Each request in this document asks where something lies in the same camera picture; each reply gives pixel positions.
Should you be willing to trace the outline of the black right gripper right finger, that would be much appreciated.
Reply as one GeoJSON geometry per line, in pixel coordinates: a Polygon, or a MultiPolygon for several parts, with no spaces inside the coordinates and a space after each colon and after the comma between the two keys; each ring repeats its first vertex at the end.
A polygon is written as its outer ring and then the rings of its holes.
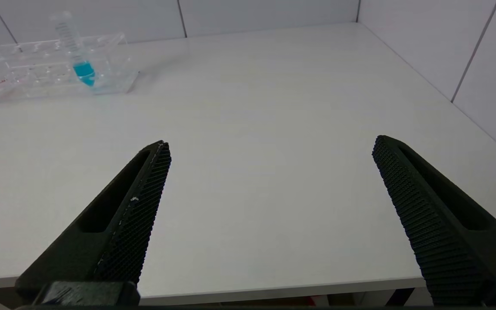
{"type": "Polygon", "coordinates": [[[400,140],[372,157],[433,304],[496,307],[496,218],[400,140]]]}

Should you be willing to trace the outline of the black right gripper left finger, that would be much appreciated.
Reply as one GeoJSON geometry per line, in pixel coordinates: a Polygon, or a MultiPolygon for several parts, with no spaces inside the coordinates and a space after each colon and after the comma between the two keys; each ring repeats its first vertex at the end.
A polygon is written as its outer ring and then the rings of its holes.
{"type": "Polygon", "coordinates": [[[140,150],[15,282],[33,301],[55,281],[138,284],[168,171],[169,144],[140,150]]]}

